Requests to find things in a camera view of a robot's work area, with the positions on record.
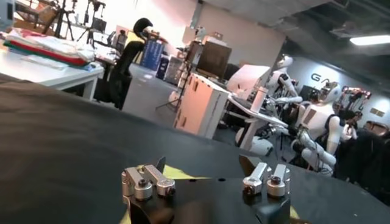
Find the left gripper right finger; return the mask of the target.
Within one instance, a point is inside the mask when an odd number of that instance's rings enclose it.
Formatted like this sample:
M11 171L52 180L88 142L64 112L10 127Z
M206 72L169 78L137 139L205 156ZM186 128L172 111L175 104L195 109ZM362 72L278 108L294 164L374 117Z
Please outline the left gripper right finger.
M284 164L272 169L267 163L255 158L240 155L239 163L245 174L243 192L246 195L260 194L263 188L271 197L284 197L289 194L289 169Z

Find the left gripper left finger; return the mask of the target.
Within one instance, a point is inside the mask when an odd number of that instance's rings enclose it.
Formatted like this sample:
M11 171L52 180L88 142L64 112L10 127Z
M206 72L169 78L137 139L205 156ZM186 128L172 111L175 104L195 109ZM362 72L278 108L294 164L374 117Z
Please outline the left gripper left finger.
M128 167L121 172L122 199L129 201L134 196L138 201L152 197L153 190L163 198L176 194L176 182L163 175L166 158L161 157L156 165Z

